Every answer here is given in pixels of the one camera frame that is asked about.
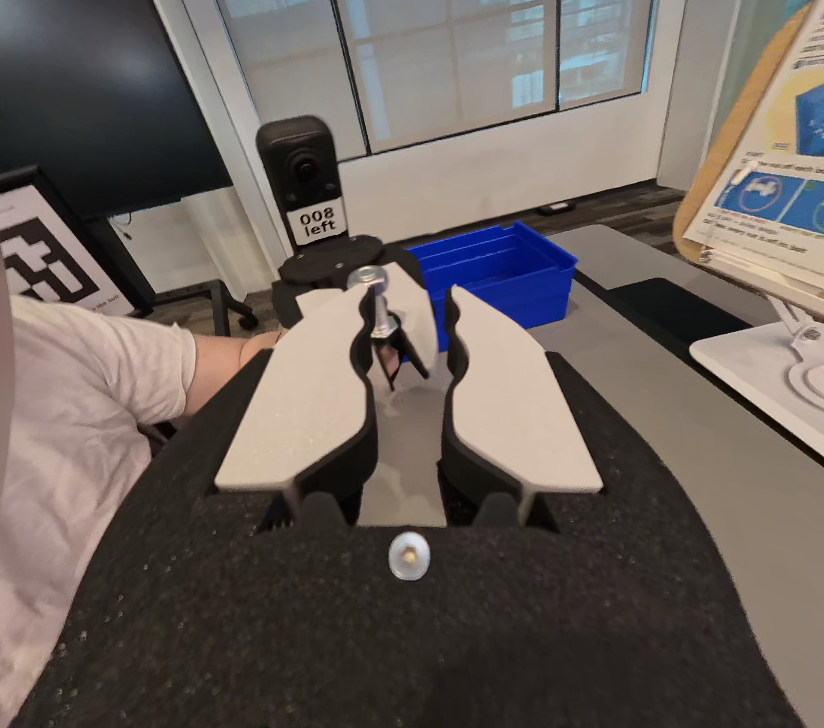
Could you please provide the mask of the blue plastic bin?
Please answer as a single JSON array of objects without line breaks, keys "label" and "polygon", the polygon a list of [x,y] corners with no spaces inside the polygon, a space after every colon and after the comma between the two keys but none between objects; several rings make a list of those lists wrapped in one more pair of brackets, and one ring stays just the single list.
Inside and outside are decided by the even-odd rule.
[{"label": "blue plastic bin", "polygon": [[463,287],[531,329],[562,320],[578,259],[516,221],[437,239],[408,249],[420,265],[438,329],[438,350],[448,348],[445,297]]}]

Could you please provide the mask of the white document stand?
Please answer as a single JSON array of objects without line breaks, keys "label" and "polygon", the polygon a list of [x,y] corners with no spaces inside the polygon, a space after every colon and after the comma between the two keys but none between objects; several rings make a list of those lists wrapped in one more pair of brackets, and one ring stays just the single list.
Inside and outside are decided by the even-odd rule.
[{"label": "white document stand", "polygon": [[778,321],[693,342],[692,359],[823,455],[823,323],[771,294]]}]

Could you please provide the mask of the large black monitor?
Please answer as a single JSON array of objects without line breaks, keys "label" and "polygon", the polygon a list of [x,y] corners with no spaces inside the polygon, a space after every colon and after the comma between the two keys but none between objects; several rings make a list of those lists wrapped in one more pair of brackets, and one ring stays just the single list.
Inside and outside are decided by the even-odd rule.
[{"label": "large black monitor", "polygon": [[83,219],[231,185],[152,0],[2,0],[1,48],[3,173]]}]

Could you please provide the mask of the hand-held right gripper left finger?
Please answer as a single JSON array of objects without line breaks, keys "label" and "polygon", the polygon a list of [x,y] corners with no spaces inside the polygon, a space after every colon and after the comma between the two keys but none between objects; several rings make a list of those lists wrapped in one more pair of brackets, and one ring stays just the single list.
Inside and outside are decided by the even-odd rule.
[{"label": "hand-held right gripper left finger", "polygon": [[274,347],[216,474],[219,493],[277,494],[294,516],[328,493],[359,521],[378,461],[375,300],[365,285],[339,291]]}]

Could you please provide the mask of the person's left forearm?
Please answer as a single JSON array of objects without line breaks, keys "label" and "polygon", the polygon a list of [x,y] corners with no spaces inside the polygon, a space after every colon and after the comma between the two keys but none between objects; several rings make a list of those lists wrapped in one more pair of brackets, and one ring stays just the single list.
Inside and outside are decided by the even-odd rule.
[{"label": "person's left forearm", "polygon": [[252,338],[196,336],[194,374],[183,417],[192,417],[258,353],[274,348],[288,334],[281,328]]}]

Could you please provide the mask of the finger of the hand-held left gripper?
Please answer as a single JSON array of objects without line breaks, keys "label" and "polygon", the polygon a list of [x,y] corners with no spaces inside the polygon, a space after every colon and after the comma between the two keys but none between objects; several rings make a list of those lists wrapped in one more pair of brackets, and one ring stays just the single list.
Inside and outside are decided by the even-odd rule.
[{"label": "finger of the hand-held left gripper", "polygon": [[296,328],[358,328],[359,287],[312,290],[297,297]]},{"label": "finger of the hand-held left gripper", "polygon": [[398,264],[387,264],[385,300],[406,339],[407,359],[427,378],[438,357],[438,330],[425,287]]}]

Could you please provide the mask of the glass window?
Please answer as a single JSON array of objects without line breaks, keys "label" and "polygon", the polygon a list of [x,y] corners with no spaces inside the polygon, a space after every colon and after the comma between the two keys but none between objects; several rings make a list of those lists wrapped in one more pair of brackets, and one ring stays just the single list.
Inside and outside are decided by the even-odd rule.
[{"label": "glass window", "polygon": [[654,0],[215,0],[262,123],[342,160],[640,93]]}]

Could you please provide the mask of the white sign board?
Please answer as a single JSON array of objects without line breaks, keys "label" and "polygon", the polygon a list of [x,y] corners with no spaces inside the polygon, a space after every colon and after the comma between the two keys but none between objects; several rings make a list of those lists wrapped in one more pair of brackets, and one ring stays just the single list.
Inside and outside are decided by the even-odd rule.
[{"label": "white sign board", "polygon": [[1,248],[13,295],[105,315],[152,311],[152,295],[140,291],[37,166],[1,175]]}]

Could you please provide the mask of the black monitor stand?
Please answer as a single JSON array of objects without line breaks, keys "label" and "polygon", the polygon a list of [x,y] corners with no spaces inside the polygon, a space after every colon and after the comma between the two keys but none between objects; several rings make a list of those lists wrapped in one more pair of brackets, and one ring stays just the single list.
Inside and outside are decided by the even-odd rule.
[{"label": "black monitor stand", "polygon": [[118,289],[126,294],[133,315],[148,318],[157,307],[202,300],[211,306],[217,336],[231,336],[230,312],[239,316],[239,326],[244,330],[250,331],[259,326],[259,319],[252,308],[236,300],[225,282],[219,279],[156,292],[107,219],[82,219],[81,223],[88,232],[92,254]]}]

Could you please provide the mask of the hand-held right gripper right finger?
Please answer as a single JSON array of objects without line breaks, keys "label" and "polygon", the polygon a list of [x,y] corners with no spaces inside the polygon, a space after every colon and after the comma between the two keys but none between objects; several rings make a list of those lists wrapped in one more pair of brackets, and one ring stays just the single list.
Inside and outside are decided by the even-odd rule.
[{"label": "hand-held right gripper right finger", "polygon": [[527,523],[549,495],[605,485],[541,343],[464,287],[445,298],[451,381],[442,418],[443,482],[478,512],[505,496]]}]

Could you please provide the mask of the silver hex bolt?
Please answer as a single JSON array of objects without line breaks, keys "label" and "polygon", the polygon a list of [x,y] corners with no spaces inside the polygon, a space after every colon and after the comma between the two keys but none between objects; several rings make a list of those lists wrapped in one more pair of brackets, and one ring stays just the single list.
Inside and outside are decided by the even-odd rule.
[{"label": "silver hex bolt", "polygon": [[346,289],[349,290],[357,285],[364,285],[373,291],[375,296],[376,326],[376,322],[379,322],[381,319],[386,319],[386,315],[390,313],[386,301],[386,291],[389,286],[387,271],[378,265],[364,266],[353,270],[347,277]]}]

